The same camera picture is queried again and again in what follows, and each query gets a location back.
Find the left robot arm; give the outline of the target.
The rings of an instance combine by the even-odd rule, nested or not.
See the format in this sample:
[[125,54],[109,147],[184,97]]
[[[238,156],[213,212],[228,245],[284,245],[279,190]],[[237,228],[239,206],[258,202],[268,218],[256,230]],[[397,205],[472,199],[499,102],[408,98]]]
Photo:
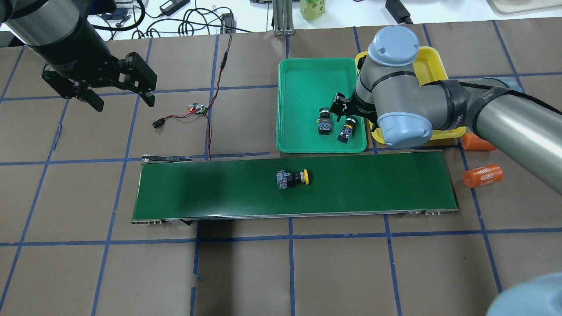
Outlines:
[[149,106],[157,75],[136,52],[113,56],[72,0],[3,0],[1,22],[45,62],[44,81],[64,99],[76,98],[101,112],[94,89],[115,87],[140,96]]

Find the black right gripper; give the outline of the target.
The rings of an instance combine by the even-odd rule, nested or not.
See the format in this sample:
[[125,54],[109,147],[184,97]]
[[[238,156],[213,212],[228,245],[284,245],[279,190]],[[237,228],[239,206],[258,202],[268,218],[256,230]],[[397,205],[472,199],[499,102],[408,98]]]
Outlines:
[[366,118],[374,126],[377,126],[377,110],[375,104],[366,102],[353,92],[350,98],[345,98],[343,93],[337,92],[329,108],[329,112],[337,116],[337,121],[343,116],[359,116]]

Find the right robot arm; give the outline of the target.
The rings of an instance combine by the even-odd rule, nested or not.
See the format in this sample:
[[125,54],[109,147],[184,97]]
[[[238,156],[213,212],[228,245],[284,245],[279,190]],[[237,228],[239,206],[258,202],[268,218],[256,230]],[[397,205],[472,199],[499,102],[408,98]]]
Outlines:
[[337,93],[327,111],[337,119],[368,119],[393,149],[424,144],[435,130],[465,126],[560,193],[560,110],[492,77],[421,85],[413,67],[419,51],[412,30],[383,27],[368,46],[353,94]]

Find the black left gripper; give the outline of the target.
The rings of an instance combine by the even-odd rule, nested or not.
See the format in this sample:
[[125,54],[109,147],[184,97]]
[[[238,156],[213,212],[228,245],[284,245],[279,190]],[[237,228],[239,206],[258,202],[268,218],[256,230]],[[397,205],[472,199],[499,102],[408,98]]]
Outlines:
[[153,92],[156,90],[157,75],[136,52],[128,53],[123,59],[107,62],[84,78],[65,78],[48,64],[44,66],[41,77],[62,98],[77,98],[79,95],[81,102],[89,104],[97,112],[103,111],[104,100],[91,88],[114,87],[137,93],[150,108],[156,101]]

